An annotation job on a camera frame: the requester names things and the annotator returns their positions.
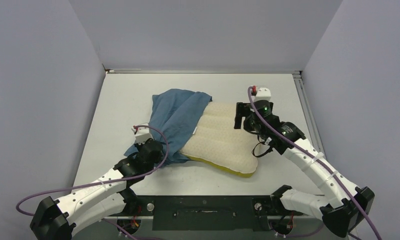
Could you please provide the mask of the blue pillowcase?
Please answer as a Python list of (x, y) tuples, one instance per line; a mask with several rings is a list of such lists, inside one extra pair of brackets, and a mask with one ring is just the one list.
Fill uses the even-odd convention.
[(169, 89), (152, 96), (152, 113), (148, 125), (161, 131), (169, 153), (162, 165), (183, 164), (189, 158), (180, 153), (213, 97), (205, 92)]

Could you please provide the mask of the yellow white pillow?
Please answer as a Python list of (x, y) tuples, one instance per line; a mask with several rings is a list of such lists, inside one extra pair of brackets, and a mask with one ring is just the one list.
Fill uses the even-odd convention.
[(235, 103), (209, 102), (179, 152), (190, 160), (250, 178), (258, 167), (258, 159), (252, 154), (258, 140), (253, 134), (234, 128), (235, 116)]

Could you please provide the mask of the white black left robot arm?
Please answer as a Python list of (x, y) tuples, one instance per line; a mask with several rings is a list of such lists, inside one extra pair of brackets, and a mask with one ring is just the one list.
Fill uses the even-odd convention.
[(38, 240), (70, 240), (76, 233), (111, 215), (138, 214), (142, 202), (131, 186), (144, 179), (164, 158), (163, 145), (153, 139), (120, 160), (93, 185), (52, 199), (44, 198), (29, 225)]

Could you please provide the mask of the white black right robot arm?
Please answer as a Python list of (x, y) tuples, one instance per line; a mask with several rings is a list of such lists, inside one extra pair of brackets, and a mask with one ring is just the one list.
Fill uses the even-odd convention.
[(341, 238), (350, 234), (363, 220), (369, 222), (374, 192), (345, 178), (295, 124), (280, 121), (272, 110), (273, 103), (266, 100), (253, 104), (238, 102), (234, 128), (257, 136), (260, 144), (269, 147), (266, 154), (276, 151), (294, 163), (316, 185), (321, 195), (283, 185), (271, 194), (271, 209), (281, 215), (298, 212), (315, 217)]

